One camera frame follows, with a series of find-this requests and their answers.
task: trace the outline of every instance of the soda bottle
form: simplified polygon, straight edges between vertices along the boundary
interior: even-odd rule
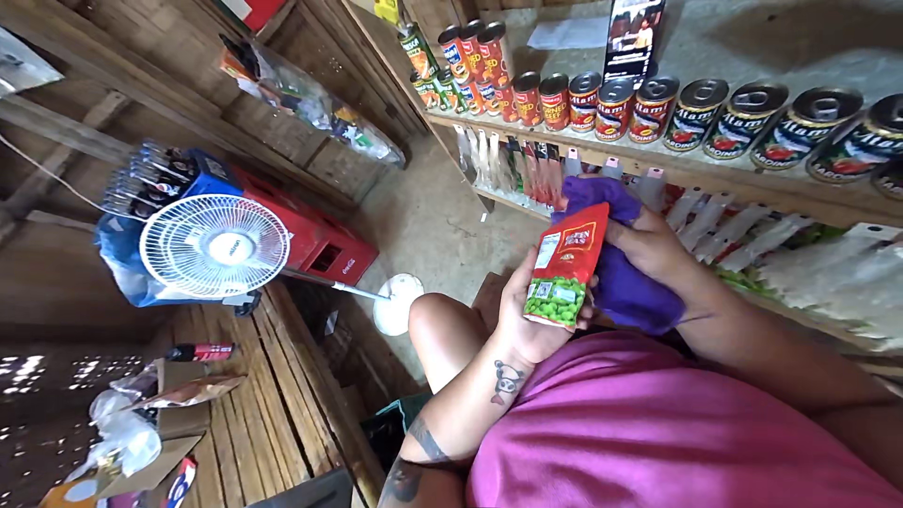
[[[176,344],[165,358],[170,362],[213,362],[228,359],[235,348],[233,343]]]

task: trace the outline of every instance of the panda tattoo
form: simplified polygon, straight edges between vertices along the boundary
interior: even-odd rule
[[[514,393],[517,390],[518,383],[524,380],[524,373],[514,367],[496,360],[496,394],[489,401],[499,406],[504,406],[505,401],[500,395],[502,393]]]

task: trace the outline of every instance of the fan pole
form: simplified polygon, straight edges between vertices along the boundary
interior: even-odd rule
[[[336,282],[333,280],[329,280],[327,278],[318,277],[315,275],[311,275],[309,273],[300,272],[300,271],[292,270],[289,268],[283,268],[281,273],[283,275],[287,275],[289,277],[299,278],[301,280],[306,280],[308,282],[320,284],[321,286],[332,287],[333,289],[338,289],[339,291],[345,291],[346,293],[353,293],[355,295],[365,296],[365,297],[373,299],[373,300],[380,300],[383,302],[391,302],[392,301],[392,299],[389,298],[388,296],[377,295],[376,293],[369,293],[368,291],[364,291],[363,289],[357,289],[354,286],[342,284],[341,282]]]

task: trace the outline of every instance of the red snack pouch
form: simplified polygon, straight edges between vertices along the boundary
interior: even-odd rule
[[[609,204],[588,206],[543,233],[524,317],[574,327],[605,240]]]

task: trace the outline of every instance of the woman's left hand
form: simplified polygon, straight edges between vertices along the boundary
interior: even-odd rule
[[[558,351],[571,338],[575,329],[543,325],[524,317],[526,291],[533,279],[537,249],[531,247],[526,258],[511,274],[511,279],[502,290],[501,307],[498,310],[498,326],[493,334],[501,342],[510,346],[518,359],[527,365],[536,365],[552,353]],[[592,276],[589,287],[594,287],[598,279]],[[576,328],[586,330],[596,310],[592,305],[592,293],[586,292],[583,306],[577,317]]]

